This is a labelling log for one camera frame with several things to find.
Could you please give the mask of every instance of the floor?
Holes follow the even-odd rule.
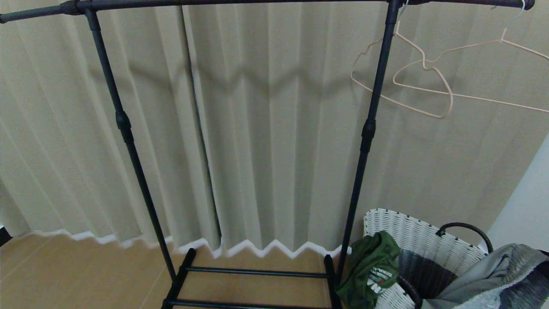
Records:
[[[184,255],[173,254],[179,266]],[[258,258],[251,250],[213,258],[201,247],[194,266],[324,272],[323,256],[306,250],[291,259],[273,249]],[[63,234],[29,234],[0,248],[0,308],[160,308],[170,278],[159,248],[137,240],[123,249],[116,242],[76,241]],[[323,279],[189,273],[180,298],[273,305],[329,307]]]

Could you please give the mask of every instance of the pink hanger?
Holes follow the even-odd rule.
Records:
[[[527,51],[529,53],[532,53],[536,56],[540,56],[542,57],[543,59],[546,59],[549,61],[549,57],[547,55],[544,55],[542,53],[539,53],[533,49],[529,49],[529,48],[526,48],[524,46],[521,46],[521,45],[518,45],[516,43],[513,43],[513,42],[510,42],[510,41],[507,41],[505,40],[505,33],[507,32],[507,26],[509,25],[509,23],[511,23],[515,18],[519,17],[521,15],[521,13],[524,11],[524,7],[525,7],[525,2],[524,0],[522,1],[523,2],[523,6],[522,6],[522,10],[520,11],[520,13],[515,16],[514,18],[512,18],[509,22],[507,22],[507,24],[505,25],[505,28],[503,29],[503,33],[501,35],[501,37],[497,40],[491,40],[491,41],[487,41],[487,42],[483,42],[483,43],[477,43],[477,44],[471,44],[471,45],[465,45],[465,46],[462,46],[462,47],[456,47],[456,48],[452,48],[452,49],[449,49],[443,53],[441,53],[436,59],[434,60],[427,60],[427,62],[430,62],[430,63],[435,63],[437,62],[440,57],[442,57],[442,55],[444,54],[447,54],[447,53],[450,53],[450,52],[453,52],[453,51],[458,51],[460,49],[465,49],[465,48],[470,48],[470,47],[476,47],[476,46],[483,46],[483,45],[488,45],[488,44],[493,44],[493,43],[505,43],[505,44],[508,44],[508,45],[511,45],[513,47],[517,47],[519,49],[522,49],[524,51]],[[406,87],[406,88],[411,88],[411,89],[416,89],[416,90],[422,90],[422,91],[428,91],[428,92],[432,92],[432,93],[439,93],[439,94],[442,94],[442,95],[448,95],[448,94],[451,94],[453,96],[457,96],[457,97],[464,97],[464,98],[471,98],[471,99],[475,99],[475,100],[480,100],[480,101],[486,101],[486,102],[492,102],[492,103],[499,103],[499,104],[504,104],[504,105],[509,105],[509,106],[515,106],[515,107],[520,107],[520,108],[526,108],[526,109],[530,109],[532,111],[537,111],[537,112],[544,112],[544,113],[549,113],[549,110],[546,110],[546,109],[542,109],[542,108],[536,108],[536,107],[530,107],[530,106],[525,106],[525,105],[521,105],[521,104],[515,104],[515,103],[509,103],[509,102],[504,102],[504,101],[499,101],[499,100],[492,100],[492,99],[488,99],[488,98],[481,98],[481,97],[475,97],[475,96],[468,96],[468,95],[459,95],[457,93],[451,93],[450,91],[449,92],[445,92],[445,91],[437,91],[437,90],[431,90],[431,89],[425,89],[425,88],[421,88],[421,87],[415,87],[415,86],[410,86],[410,85],[405,85],[405,84],[401,84],[399,82],[396,81],[396,76],[401,72],[403,71],[404,69],[416,64],[416,63],[419,63],[419,62],[422,62],[422,65],[423,65],[423,68],[425,68],[425,56],[423,56],[423,59],[421,60],[418,60],[418,61],[415,61],[415,62],[412,62],[406,66],[404,66],[403,68],[401,68],[400,70],[398,70],[396,72],[396,74],[393,76],[393,83],[395,85],[399,85],[399,86],[402,86],[402,87]]]
[[[402,18],[402,14],[404,13],[404,10],[406,9],[406,6],[408,5],[408,1],[406,1],[406,4],[404,5],[403,9],[402,9],[402,12],[400,13],[400,16],[399,16],[399,19],[398,21],[396,22],[396,30],[395,30],[395,36],[400,38],[401,40],[403,40],[404,42],[408,43],[409,45],[411,45],[414,49],[416,49],[417,51],[419,51],[422,55],[422,60],[419,60],[417,62],[414,62],[412,64],[415,64],[415,63],[418,63],[418,62],[423,62],[423,70],[425,71],[435,71],[438,76],[440,77],[440,79],[442,80],[442,82],[444,83],[444,86],[446,86],[446,89],[447,89],[447,92],[437,92],[437,93],[443,93],[443,94],[446,94],[446,95],[449,95],[450,97],[450,102],[448,104],[448,109],[447,111],[442,114],[442,115],[435,115],[435,114],[432,114],[432,113],[429,113],[429,112],[426,112],[426,111],[422,111],[421,109],[418,109],[418,108],[415,108],[415,107],[411,107],[411,106],[408,106],[408,105],[405,105],[403,103],[400,103],[394,99],[391,99],[387,96],[384,96],[384,95],[381,95],[382,98],[388,100],[389,102],[392,102],[392,103],[395,103],[395,104],[398,104],[402,107],[405,107],[405,108],[408,108],[408,109],[411,109],[412,111],[414,112],[418,112],[418,113],[422,113],[424,115],[427,115],[427,116],[430,116],[430,117],[434,117],[434,118],[438,118],[438,119],[442,119],[446,116],[448,116],[450,114],[450,112],[452,112],[452,107],[453,107],[453,93],[452,93],[452,89],[450,88],[450,85],[448,84],[448,82],[446,81],[446,79],[444,78],[444,76],[442,75],[442,73],[440,72],[439,69],[437,69],[436,67],[432,67],[432,68],[427,68],[427,66],[425,65],[425,52],[419,47],[417,46],[416,44],[414,44],[412,41],[410,41],[409,39],[405,38],[404,36],[402,36],[400,33],[399,33],[399,28],[400,28],[400,19]],[[360,57],[366,55],[368,53],[368,50],[370,49],[370,47],[372,47],[373,45],[375,44],[378,44],[380,43],[381,40],[377,40],[377,41],[374,41],[372,43],[370,43],[370,45],[368,45],[368,47],[366,47],[366,50],[361,52],[360,54],[358,54],[358,57],[356,58],[355,62],[353,63],[352,65],[352,69],[351,69],[351,80],[353,80],[355,83],[359,84],[360,86],[362,86],[364,89],[372,92],[372,89],[369,88],[368,86],[364,85],[363,83],[359,82],[358,80],[355,79],[355,77],[353,76],[353,73],[355,71],[355,66],[356,66],[356,63],[358,62],[358,60],[360,59]],[[407,86],[407,85],[402,85],[404,87],[409,87],[409,88],[415,88],[413,86]]]

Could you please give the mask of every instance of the basket handle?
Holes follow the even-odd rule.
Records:
[[[482,237],[482,239],[486,243],[486,248],[488,249],[488,253],[492,253],[492,251],[494,250],[494,247],[492,246],[492,242],[490,241],[488,236],[486,236],[486,234],[484,234],[484,232],[481,231],[476,226],[470,225],[470,224],[467,224],[467,223],[453,222],[453,223],[444,224],[443,226],[440,227],[440,229],[436,232],[436,234],[438,236],[442,236],[442,235],[446,234],[446,229],[451,228],[451,227],[462,227],[462,228],[467,228],[467,229],[470,229],[470,230],[473,230],[473,231],[477,232],[477,234],[479,234],[480,237]]]
[[[402,287],[402,289],[408,293],[412,301],[414,302],[415,307],[414,309],[421,309],[421,305],[423,304],[423,300],[421,299],[421,296],[417,292],[416,288],[413,287],[413,285],[406,280],[402,275],[399,275],[396,277],[396,280],[398,284]]]

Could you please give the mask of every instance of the curtain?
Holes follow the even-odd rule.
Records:
[[[38,5],[10,2],[2,11]],[[244,240],[260,249],[278,240],[292,251],[306,242],[340,245],[370,98],[349,75],[356,56],[381,38],[385,11],[385,3],[356,2],[98,13],[166,236],[177,245],[205,238],[212,247],[223,237],[227,248]],[[431,59],[499,38],[518,12],[410,6],[401,33]],[[547,13],[549,3],[537,3],[507,38],[548,51]],[[5,204],[30,229],[154,240],[86,19],[50,16],[0,31]],[[378,55],[379,46],[359,62],[359,80],[373,85]],[[418,59],[395,38],[383,94],[441,113],[446,96],[391,83]],[[546,65],[492,45],[436,66],[455,93],[549,108]],[[418,67],[402,80],[444,89]],[[444,120],[382,100],[354,238],[362,214],[376,207],[488,230],[547,135],[546,123],[542,113],[464,98],[455,98]],[[9,217],[17,216],[2,218],[7,227]]]

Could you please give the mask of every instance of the clothes rack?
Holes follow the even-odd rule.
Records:
[[[340,0],[340,2],[373,2],[383,0]],[[534,6],[535,0],[525,0],[525,9],[528,10]],[[170,254],[168,252],[164,235],[160,228],[160,222],[154,208],[153,199],[149,192],[147,180],[143,173],[143,167],[139,160],[139,155],[135,147],[133,134],[131,130],[130,119],[124,112],[122,102],[118,90],[116,88],[116,82],[113,76],[113,71],[110,67],[107,49],[103,41],[101,34],[101,28],[99,20],[97,18],[97,11],[111,10],[111,9],[124,9],[124,8],[144,8],[144,7],[160,7],[171,5],[205,5],[205,4],[243,4],[243,3],[287,3],[287,2],[335,2],[333,0],[72,0],[61,3],[60,5],[54,5],[50,7],[43,7],[37,9],[23,10],[19,12],[0,14],[0,24],[4,24],[10,21],[23,20],[29,18],[36,18],[49,15],[85,15],[89,28],[92,32],[99,61],[103,68],[103,74],[107,82],[107,86],[110,92],[111,99],[113,101],[115,109],[116,125],[120,130],[128,152],[133,164],[139,187],[145,200],[145,205],[150,215],[150,219],[153,224],[156,237],[160,244],[162,255],[166,262],[166,267],[171,277],[171,287],[168,291],[166,298],[162,304],[162,309],[172,309],[174,306],[193,306],[193,307],[206,307],[206,308],[235,308],[235,309],[285,309],[285,308],[308,308],[311,307],[297,307],[297,306],[276,306],[276,305],[257,305],[257,304],[235,304],[227,302],[209,302],[209,301],[196,301],[179,299],[178,295],[183,287],[185,278],[189,272],[214,272],[214,273],[230,273],[230,274],[250,274],[250,275],[268,275],[268,276],[284,276],[284,277],[303,277],[303,278],[318,278],[325,279],[328,283],[328,289],[330,294],[330,300],[333,309],[341,309],[340,300],[335,293],[335,287],[341,281],[341,275],[345,264],[345,258],[347,254],[347,248],[351,237],[352,225],[355,220],[356,207],[358,204],[358,197],[362,187],[362,179],[364,177],[364,171],[366,167],[366,161],[368,153],[370,151],[372,140],[376,132],[376,114],[379,105],[379,99],[383,88],[383,80],[385,78],[385,70],[387,68],[387,62],[389,59],[389,51],[391,49],[391,41],[393,39],[393,32],[397,21],[399,8],[402,6],[405,0],[387,0],[388,8],[385,20],[385,30],[383,34],[381,52],[379,55],[379,61],[376,71],[376,78],[373,86],[372,98],[368,110],[368,116],[362,129],[362,141],[360,144],[360,156],[358,158],[358,164],[356,168],[355,181],[351,194],[351,202],[349,206],[347,221],[345,225],[345,231],[343,241],[341,244],[341,255],[337,267],[337,272],[334,270],[333,261],[330,255],[326,255],[324,258],[324,266],[326,268],[325,273],[304,273],[304,272],[280,272],[280,271],[259,271],[251,269],[228,269],[228,268],[208,268],[208,267],[193,267],[192,262],[196,255],[195,249],[190,249],[178,272],[175,271]],[[497,5],[504,7],[516,7],[521,8],[523,6],[522,0],[409,0],[408,5],[424,4],[428,2],[452,2],[452,3],[468,3],[468,4],[484,4],[484,5]]]

